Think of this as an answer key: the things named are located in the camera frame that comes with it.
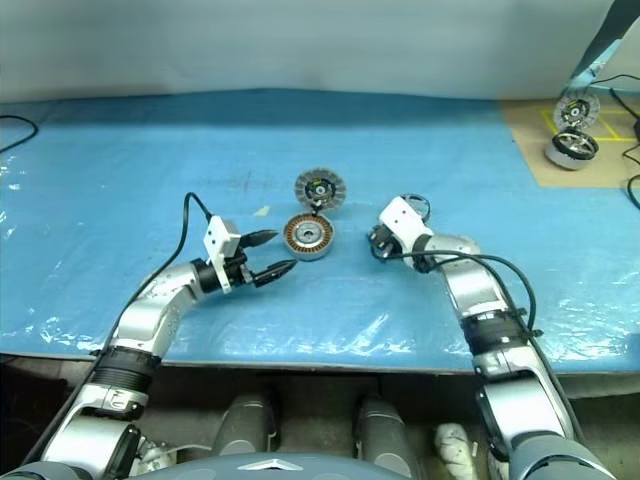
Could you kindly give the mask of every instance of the cardboard area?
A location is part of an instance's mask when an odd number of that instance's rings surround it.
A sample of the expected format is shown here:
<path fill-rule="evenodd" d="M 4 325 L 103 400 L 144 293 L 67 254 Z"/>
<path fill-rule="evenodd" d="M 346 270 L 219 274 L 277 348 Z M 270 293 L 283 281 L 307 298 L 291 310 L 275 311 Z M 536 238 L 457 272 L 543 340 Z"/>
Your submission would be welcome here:
<path fill-rule="evenodd" d="M 624 96 L 623 100 L 640 111 L 640 98 Z M 637 139 L 633 133 L 634 119 L 608 95 L 600 95 L 601 110 L 597 122 L 587 130 L 600 150 L 592 164 L 583 170 L 564 170 L 551 163 L 544 148 L 557 133 L 552 116 L 557 99 L 525 102 L 501 102 L 502 111 L 520 152 L 541 187 L 604 187 L 619 188 L 626 180 L 640 173 L 640 167 L 622 157 Z M 632 152 L 640 160 L 640 148 Z"/>

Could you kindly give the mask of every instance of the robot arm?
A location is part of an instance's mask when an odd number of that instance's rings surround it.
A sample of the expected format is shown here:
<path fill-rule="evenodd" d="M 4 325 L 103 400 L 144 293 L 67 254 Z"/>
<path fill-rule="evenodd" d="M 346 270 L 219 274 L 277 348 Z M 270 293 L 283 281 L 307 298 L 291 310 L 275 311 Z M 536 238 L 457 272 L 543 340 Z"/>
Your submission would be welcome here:
<path fill-rule="evenodd" d="M 510 461 L 513 480 L 613 478 L 575 441 L 571 407 L 552 381 L 544 354 L 509 293 L 475 257 L 478 246 L 466 238 L 434 233 L 425 223 L 425 202 L 416 195 L 394 198 L 369 237 L 372 253 L 402 259 L 421 273 L 439 269 L 444 275 L 483 383 L 476 398 L 493 454 Z M 557 472 L 574 476 L 556 477 Z"/>
<path fill-rule="evenodd" d="M 285 260 L 252 272 L 245 248 L 261 245 L 277 232 L 242 236 L 231 222 L 207 217 L 208 260 L 163 270 L 129 303 L 93 374 L 49 439 L 41 456 L 44 465 L 64 464 L 94 480 L 128 477 L 141 439 L 132 421 L 147 405 L 153 374 L 182 316 L 210 292 L 226 294 L 250 283 L 261 287 L 295 265 L 295 260 Z"/>

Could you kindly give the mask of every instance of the white wall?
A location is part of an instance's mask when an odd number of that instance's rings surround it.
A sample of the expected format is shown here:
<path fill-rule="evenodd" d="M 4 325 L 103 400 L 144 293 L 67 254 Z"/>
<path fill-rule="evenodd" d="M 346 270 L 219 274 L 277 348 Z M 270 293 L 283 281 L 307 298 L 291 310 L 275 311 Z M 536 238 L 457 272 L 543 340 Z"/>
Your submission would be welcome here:
<path fill-rule="evenodd" d="M 612 0 L 2 0 L 0 100 L 290 87 L 556 96 Z"/>
<path fill-rule="evenodd" d="M 621 73 L 640 77 L 640 18 L 622 38 L 616 53 L 606 63 L 597 79 L 611 78 Z M 617 79 L 605 85 L 640 92 L 640 81 L 631 78 Z"/>

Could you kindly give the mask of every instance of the black cable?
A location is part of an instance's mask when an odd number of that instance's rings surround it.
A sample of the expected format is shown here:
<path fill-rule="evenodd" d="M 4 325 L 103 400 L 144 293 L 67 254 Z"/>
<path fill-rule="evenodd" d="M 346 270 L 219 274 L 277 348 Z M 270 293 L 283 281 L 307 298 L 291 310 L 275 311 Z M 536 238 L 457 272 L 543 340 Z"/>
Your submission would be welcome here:
<path fill-rule="evenodd" d="M 621 77 L 632 78 L 634 80 L 640 80 L 640 77 L 636 77 L 635 75 L 629 75 L 627 73 L 621 73 L 620 75 L 615 75 L 613 77 L 605 78 L 603 80 L 597 80 L 595 82 L 591 82 L 589 85 L 596 85 L 598 83 L 610 82 L 611 80 L 615 80 L 616 78 L 621 78 Z"/>
<path fill-rule="evenodd" d="M 631 148 L 627 148 L 624 152 L 622 152 L 622 156 L 625 158 L 628 158 L 629 160 L 636 162 L 638 164 L 638 166 L 640 167 L 640 160 L 638 160 L 637 158 L 635 158 L 632 155 L 629 155 L 631 152 L 633 152 L 636 148 L 640 147 L 640 143 L 637 143 L 635 146 L 631 147 Z"/>
<path fill-rule="evenodd" d="M 18 145 L 22 145 L 23 143 L 28 142 L 33 137 L 35 137 L 40 131 L 40 129 L 38 128 L 38 125 L 36 125 L 35 122 L 32 122 L 28 118 L 21 117 L 20 115 L 0 115 L 0 120 L 6 119 L 6 118 L 12 118 L 14 120 L 20 120 L 21 122 L 28 123 L 29 125 L 31 125 L 31 133 L 25 137 L 22 137 L 20 140 L 10 143 L 6 147 L 0 148 L 0 153 L 4 153 L 8 150 L 11 150 L 13 147 L 17 147 Z"/>
<path fill-rule="evenodd" d="M 105 347 L 108 346 L 113 340 L 113 336 L 115 335 L 115 332 L 118 328 L 118 324 L 120 323 L 122 314 L 129 307 L 129 305 L 131 305 L 138 298 L 138 296 L 145 290 L 145 288 L 147 288 L 151 284 L 151 282 L 153 282 L 155 278 L 158 275 L 160 275 L 164 271 L 164 269 L 167 268 L 178 257 L 178 255 L 180 255 L 180 252 L 182 252 L 184 244 L 187 240 L 187 231 L 189 229 L 189 200 L 191 199 L 193 199 L 198 204 L 198 206 L 200 207 L 200 209 L 202 210 L 202 212 L 204 213 L 207 219 L 207 223 L 213 216 L 212 213 L 207 209 L 207 207 L 205 207 L 204 203 L 202 203 L 202 200 L 200 200 L 200 198 L 195 193 L 189 192 L 184 196 L 184 203 L 182 207 L 182 232 L 180 233 L 180 240 L 178 242 L 178 246 L 176 247 L 174 252 L 169 256 L 169 258 L 167 258 L 167 260 L 165 260 L 165 262 L 160 267 L 158 267 L 149 277 L 147 277 L 147 279 L 144 282 L 142 282 L 142 284 L 136 289 L 133 295 L 131 295 L 131 297 L 125 304 L 124 308 L 118 315 L 118 319 L 114 322 L 113 326 L 111 327 L 111 331 L 107 335 L 107 339 L 104 342 Z M 78 396 L 78 393 L 80 393 L 82 386 L 85 383 L 87 383 L 87 381 L 89 380 L 89 377 L 94 372 L 96 366 L 98 365 L 100 360 L 103 358 L 105 353 L 106 353 L 106 349 L 103 347 L 103 349 L 98 353 L 96 359 L 91 363 L 91 365 L 87 369 L 87 372 L 85 373 L 82 381 L 78 383 L 76 388 L 74 388 L 73 392 L 71 392 L 71 395 L 69 395 L 69 398 L 67 398 L 67 400 L 64 402 L 60 410 L 58 410 L 58 412 L 56 413 L 55 417 L 53 417 L 51 422 L 49 422 L 49 425 L 47 425 L 47 428 L 45 428 L 44 432 L 42 432 L 42 435 L 40 435 L 40 438 L 38 438 L 38 441 L 34 444 L 33 447 L 31 447 L 31 450 L 29 450 L 29 453 L 27 453 L 26 457 L 22 461 L 23 465 L 36 460 L 36 457 L 40 454 L 40 451 L 45 447 L 45 442 L 49 441 L 49 437 L 52 435 L 54 430 L 58 428 L 58 426 L 64 419 L 64 416 L 67 414 L 67 412 L 71 408 L 71 405 L 73 404 L 76 397 Z"/>
<path fill-rule="evenodd" d="M 493 261 L 493 262 L 498 262 L 503 264 L 504 266 L 506 266 L 507 268 L 509 268 L 513 273 L 515 273 L 518 278 L 520 279 L 520 282 L 522 283 L 522 285 L 524 286 L 525 290 L 527 291 L 527 296 L 529 297 L 529 316 L 528 316 L 528 320 L 527 320 L 527 330 L 529 330 L 530 332 L 533 332 L 533 327 L 535 326 L 535 321 L 536 321 L 536 313 L 538 310 L 538 303 L 536 301 L 536 295 L 535 292 L 533 291 L 533 287 L 531 286 L 531 283 L 529 282 L 529 279 L 526 277 L 526 275 L 524 274 L 524 272 L 522 270 L 520 270 L 518 267 L 516 267 L 512 262 L 510 262 L 509 260 L 506 260 L 502 257 L 498 257 L 495 255 L 485 255 L 485 254 L 470 254 L 470 253 L 463 253 L 463 252 L 459 252 L 457 250 L 430 250 L 427 252 L 414 252 L 414 253 L 403 253 L 403 254 L 398 254 L 398 255 L 390 255 L 386 258 L 381 257 L 380 255 L 374 254 L 377 258 L 379 259 L 383 259 L 383 260 L 396 260 L 396 259 L 402 259 L 402 258 L 409 258 L 409 257 L 420 257 L 420 256 L 435 256 L 435 255 L 451 255 L 451 256 L 456 256 L 458 258 L 449 258 L 447 260 L 443 260 L 442 262 L 437 263 L 435 266 L 439 267 L 441 265 L 444 265 L 446 263 L 453 263 L 456 261 L 460 261 L 460 259 L 467 259 L 467 260 L 472 260 L 478 264 L 480 264 L 482 267 L 486 268 L 489 273 L 491 273 L 491 275 L 495 278 L 496 282 L 498 283 L 498 285 L 500 286 L 500 288 L 504 291 L 505 296 L 508 296 L 510 299 L 510 295 L 509 295 L 509 291 L 507 290 L 507 287 L 504 283 L 504 281 L 502 280 L 502 277 L 500 277 L 500 275 L 498 274 L 498 272 L 491 266 L 489 265 L 487 262 L 485 262 L 484 260 L 489 260 L 489 261 Z M 515 302 L 513 302 L 513 299 L 511 299 L 511 305 L 509 305 L 509 308 L 511 310 L 513 310 L 513 312 L 519 317 L 518 315 L 518 309 L 515 306 Z"/>
<path fill-rule="evenodd" d="M 633 115 L 634 118 L 636 118 L 636 120 L 640 120 L 640 114 L 638 114 L 637 112 L 635 112 L 629 105 L 627 105 L 626 103 L 624 103 L 622 101 L 622 99 L 618 96 L 618 94 L 616 93 L 616 91 L 613 88 L 609 89 L 609 94 L 613 97 L 613 99 L 618 102 L 618 104 L 624 108 L 627 112 L 629 112 L 631 115 Z"/>
<path fill-rule="evenodd" d="M 631 203 L 633 203 L 633 205 L 638 210 L 640 210 L 640 199 L 638 199 L 638 197 L 636 197 L 636 195 L 633 193 L 633 182 L 635 182 L 636 180 L 640 180 L 640 175 L 634 175 L 627 182 L 627 195 L 629 195 L 629 200 L 631 200 Z"/>
<path fill-rule="evenodd" d="M 562 402 L 562 405 L 564 406 L 567 412 L 567 415 L 569 415 L 569 420 L 571 422 L 571 425 L 573 426 L 573 431 L 574 431 L 576 440 L 582 443 L 583 445 L 586 445 L 582 428 L 580 427 L 580 423 L 578 422 L 578 417 L 576 416 L 576 413 L 573 410 L 573 406 L 569 401 L 569 397 L 567 397 L 567 394 L 564 391 L 564 388 L 562 387 L 560 380 L 558 380 L 558 377 L 553 371 L 553 368 L 551 368 L 551 364 L 549 363 L 549 360 L 547 359 L 544 351 L 542 350 L 542 347 L 540 347 L 540 344 L 536 340 L 534 331 L 531 328 L 529 328 L 528 325 L 525 325 L 524 321 L 522 320 L 522 316 L 518 312 L 515 302 L 513 301 L 513 297 L 509 293 L 509 290 L 507 289 L 504 281 L 502 280 L 498 272 L 491 265 L 489 265 L 485 260 L 499 262 L 509 267 L 509 269 L 511 269 L 516 275 L 518 275 L 523 285 L 525 286 L 525 289 L 527 290 L 527 294 L 529 294 L 530 311 L 529 311 L 528 324 L 533 326 L 535 322 L 535 313 L 536 313 L 535 295 L 533 294 L 533 288 L 531 287 L 531 284 L 529 283 L 528 279 L 525 277 L 524 273 L 519 268 L 517 268 L 513 263 L 509 262 L 508 260 L 502 257 L 497 257 L 495 255 L 484 255 L 484 254 L 469 254 L 469 253 L 459 252 L 456 250 L 430 250 L 425 252 L 403 253 L 398 255 L 390 255 L 386 258 L 382 257 L 381 255 L 378 255 L 378 253 L 375 251 L 373 246 L 371 251 L 373 252 L 374 257 L 383 261 L 396 260 L 396 259 L 409 258 L 409 257 L 445 255 L 445 256 L 455 256 L 458 258 L 443 260 L 442 262 L 437 263 L 436 267 L 444 265 L 446 263 L 453 263 L 454 261 L 459 261 L 460 259 L 466 259 L 466 260 L 472 260 L 476 262 L 478 265 L 485 268 L 491 274 L 491 276 L 495 279 L 496 283 L 498 284 L 498 287 L 500 287 L 500 289 L 502 290 L 505 296 L 505 299 L 507 301 L 507 306 L 512 311 L 513 316 L 516 322 L 518 323 L 518 325 L 520 326 L 522 332 L 528 337 L 529 343 L 531 344 L 536 354 L 540 358 L 540 361 L 542 362 L 542 365 L 544 366 L 547 372 L 547 375 L 549 376 L 549 380 L 551 381 L 551 384 L 558 392 L 560 401 Z"/>

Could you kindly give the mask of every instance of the blue table mat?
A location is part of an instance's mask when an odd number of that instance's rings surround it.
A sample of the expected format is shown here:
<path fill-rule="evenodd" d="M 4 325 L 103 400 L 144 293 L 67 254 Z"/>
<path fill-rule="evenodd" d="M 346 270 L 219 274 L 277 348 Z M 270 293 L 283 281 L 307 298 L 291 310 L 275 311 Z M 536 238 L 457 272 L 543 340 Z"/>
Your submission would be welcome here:
<path fill-rule="evenodd" d="M 323 166 L 348 188 L 329 213 L 332 252 L 265 288 L 213 294 L 185 316 L 167 360 L 469 368 L 443 279 L 369 253 L 379 212 L 416 192 L 436 231 L 472 237 L 527 273 L 555 367 L 640 370 L 640 215 L 622 190 L 538 187 L 495 102 L 257 90 L 0 110 L 42 129 L 1 160 L 2 352 L 100 348 L 173 251 L 187 191 L 244 232 L 281 230 L 302 211 L 297 175 Z M 1 128 L 3 143 L 27 131 Z M 180 261 L 205 256 L 193 212 Z M 281 239 L 249 255 L 255 270 L 289 256 Z M 507 285 L 526 306 L 517 279 Z"/>

